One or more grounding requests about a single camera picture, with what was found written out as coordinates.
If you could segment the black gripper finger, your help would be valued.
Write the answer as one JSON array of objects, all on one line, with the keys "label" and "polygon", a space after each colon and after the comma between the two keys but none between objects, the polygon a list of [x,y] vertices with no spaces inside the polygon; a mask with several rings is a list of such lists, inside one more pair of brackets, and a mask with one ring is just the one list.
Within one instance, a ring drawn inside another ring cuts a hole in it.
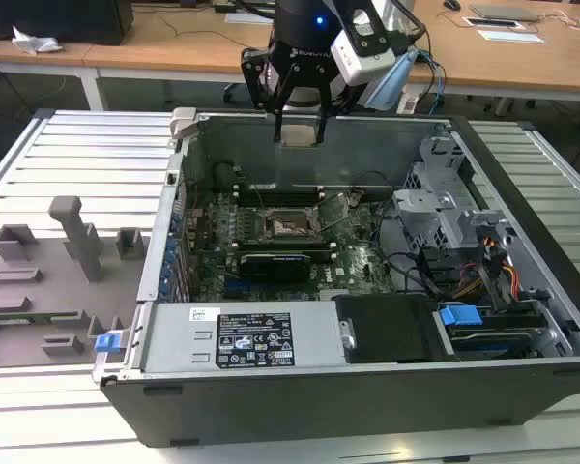
[{"label": "black gripper finger", "polygon": [[270,56],[265,49],[245,48],[241,55],[241,70],[256,109],[265,110],[275,116],[274,143],[281,142],[283,108],[298,83],[299,65],[292,63],[282,75],[273,91],[264,85],[261,75],[270,64]]},{"label": "black gripper finger", "polygon": [[328,119],[331,116],[336,116],[344,109],[347,92],[343,89],[336,98],[333,98],[331,83],[327,80],[320,81],[317,89],[320,96],[320,109],[316,130],[316,143],[320,144],[324,141]]}]

